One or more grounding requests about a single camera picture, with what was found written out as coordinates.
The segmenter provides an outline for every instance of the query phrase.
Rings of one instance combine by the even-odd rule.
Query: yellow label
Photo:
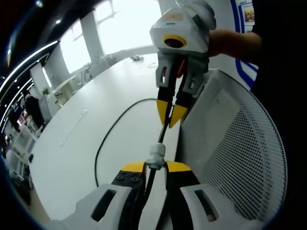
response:
[[[126,164],[121,169],[121,171],[141,173],[141,172],[143,172],[144,164],[145,164],[144,161],[137,161],[137,162],[133,162],[133,163],[130,163],[130,164]]]
[[[166,163],[168,171],[170,173],[192,171],[192,169],[189,166],[185,165],[184,163],[174,162],[174,161],[167,161]]]
[[[167,21],[167,20],[181,21],[182,18],[183,18],[182,13],[166,13],[162,16],[163,21]]]

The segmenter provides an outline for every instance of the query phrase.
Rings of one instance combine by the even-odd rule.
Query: white chair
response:
[[[8,161],[9,171],[12,170],[18,179],[24,181],[25,163],[21,160],[21,158],[10,149],[6,153],[6,159]]]

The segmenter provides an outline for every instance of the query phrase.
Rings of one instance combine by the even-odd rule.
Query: blue wall stripe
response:
[[[234,13],[234,20],[235,20],[235,29],[237,32],[240,32],[240,21],[239,21],[239,14],[236,7],[236,0],[230,0],[232,11]],[[246,82],[249,87],[252,87],[254,84],[254,80],[243,71],[241,66],[241,61],[236,59],[236,69],[238,71],[239,76]]]
[[[246,61],[241,61],[243,62],[245,65],[247,65],[248,67],[250,67],[253,71],[255,71],[256,73],[258,72],[258,69],[256,67],[254,67],[252,64],[250,64],[249,62]]]
[[[241,20],[241,33],[244,33],[245,32],[245,27],[244,27],[244,18],[243,18],[243,12],[242,12],[242,6],[239,6],[238,7],[238,10],[239,10],[239,16],[240,16],[240,20]]]

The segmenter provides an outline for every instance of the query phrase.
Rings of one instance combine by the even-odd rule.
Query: poster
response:
[[[240,19],[241,19],[241,32],[249,33],[255,24],[255,12],[253,3],[249,1],[237,1]]]
[[[242,12],[244,16],[245,25],[254,25],[255,24],[255,13],[253,3],[246,3],[242,5]]]

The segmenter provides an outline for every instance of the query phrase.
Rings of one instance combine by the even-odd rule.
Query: white wall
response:
[[[67,70],[59,44],[48,58],[44,67],[53,88],[58,87],[71,76]]]
[[[29,89],[29,93],[31,94],[31,96],[36,98],[40,98],[42,96],[42,94],[38,91],[36,85],[32,86],[31,89]]]
[[[96,27],[94,11],[80,20],[86,47],[92,63],[96,63],[103,56],[99,34]]]
[[[30,74],[40,94],[44,88],[49,88],[40,62],[30,69]]]

